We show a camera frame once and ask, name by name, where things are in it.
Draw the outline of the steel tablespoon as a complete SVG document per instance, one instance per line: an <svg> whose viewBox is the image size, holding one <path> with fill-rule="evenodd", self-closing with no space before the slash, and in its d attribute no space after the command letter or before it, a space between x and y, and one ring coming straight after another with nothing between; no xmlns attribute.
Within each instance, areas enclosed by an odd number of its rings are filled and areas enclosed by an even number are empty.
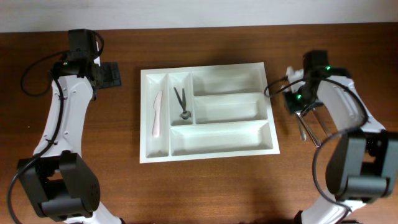
<svg viewBox="0 0 398 224"><path fill-rule="evenodd" d="M302 117L301 117L299 112L295 113L295 117L296 117L297 122L298 122L298 128L299 128L299 132L300 132L300 139L302 141L306 141L307 140L307 134L306 134L304 121L303 121L303 119L302 119Z"/></svg>
<svg viewBox="0 0 398 224"><path fill-rule="evenodd" d="M321 144L320 140L317 138L317 136L316 136L315 133L312 131L312 129L310 128L310 126L305 122L305 120L304 120L304 118L303 118L302 115L301 115L301 117L302 117L302 119L303 119L303 121L304 121L304 125L305 125L305 129L306 129L306 134L307 134L307 136L310 137L310 139L312 140L312 142L314 143L314 145L315 145L316 147L319 147L320 144Z"/></svg>

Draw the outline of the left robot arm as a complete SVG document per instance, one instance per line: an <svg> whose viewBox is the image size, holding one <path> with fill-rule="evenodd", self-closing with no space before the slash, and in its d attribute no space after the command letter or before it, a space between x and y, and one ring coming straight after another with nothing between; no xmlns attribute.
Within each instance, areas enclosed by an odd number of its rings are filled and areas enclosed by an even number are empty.
<svg viewBox="0 0 398 224"><path fill-rule="evenodd" d="M87 107L100 89L121 86L116 62L101 62L104 40L94 30L68 31L69 49L49 70L52 102L33 156L19 160L20 182L36 215L64 223L123 223L100 200L98 178L81 157Z"/></svg>

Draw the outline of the white plastic knife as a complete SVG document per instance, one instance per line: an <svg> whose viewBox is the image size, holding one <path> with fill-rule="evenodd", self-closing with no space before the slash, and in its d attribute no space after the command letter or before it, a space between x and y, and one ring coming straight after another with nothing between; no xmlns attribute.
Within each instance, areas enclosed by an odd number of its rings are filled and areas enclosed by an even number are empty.
<svg viewBox="0 0 398 224"><path fill-rule="evenodd" d="M163 91L159 91L154 101L155 116L154 116L154 125L152 128L152 136L154 138L158 138L160 136L160 114L162 107L162 97L163 97Z"/></svg>

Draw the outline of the steel fork straight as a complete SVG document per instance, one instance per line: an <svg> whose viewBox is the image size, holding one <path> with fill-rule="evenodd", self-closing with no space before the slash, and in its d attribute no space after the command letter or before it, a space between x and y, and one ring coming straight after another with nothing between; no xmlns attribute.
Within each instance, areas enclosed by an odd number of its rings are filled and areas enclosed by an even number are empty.
<svg viewBox="0 0 398 224"><path fill-rule="evenodd" d="M324 120L322 120L321 116L318 114L317 110L315 108L312 109L312 113L314 114L315 118L317 119L318 123L320 124L323 132L326 134L327 137L331 136L331 132L326 126Z"/></svg>

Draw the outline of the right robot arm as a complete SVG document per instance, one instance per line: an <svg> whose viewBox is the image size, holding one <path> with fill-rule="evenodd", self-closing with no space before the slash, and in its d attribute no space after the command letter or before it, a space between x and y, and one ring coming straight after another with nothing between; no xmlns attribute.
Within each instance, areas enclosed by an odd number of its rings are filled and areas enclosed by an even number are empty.
<svg viewBox="0 0 398 224"><path fill-rule="evenodd" d="M342 223L355 210L390 196L397 177L397 133L389 132L360 99L345 68L332 67L325 50L303 55L303 68L288 67L285 106L309 134L316 151L312 177L320 196L295 223ZM319 141L304 116L325 106L336 128Z"/></svg>

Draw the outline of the small teaspoon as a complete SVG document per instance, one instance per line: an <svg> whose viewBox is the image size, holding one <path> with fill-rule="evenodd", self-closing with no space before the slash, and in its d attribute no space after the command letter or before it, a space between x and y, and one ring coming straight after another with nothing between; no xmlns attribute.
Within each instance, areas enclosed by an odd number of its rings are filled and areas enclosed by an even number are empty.
<svg viewBox="0 0 398 224"><path fill-rule="evenodd" d="M180 106L181 106L181 95L178 93L178 91L177 91L177 89L174 87L174 92L175 92L175 94L176 94L176 97L177 97L177 100L178 100L178 103L180 104Z"/></svg>
<svg viewBox="0 0 398 224"><path fill-rule="evenodd" d="M189 117L191 117L191 112L187 110L187 101L186 101L185 90L184 89L182 89L181 106L182 106L182 109L183 109L181 117L183 119L188 119Z"/></svg>

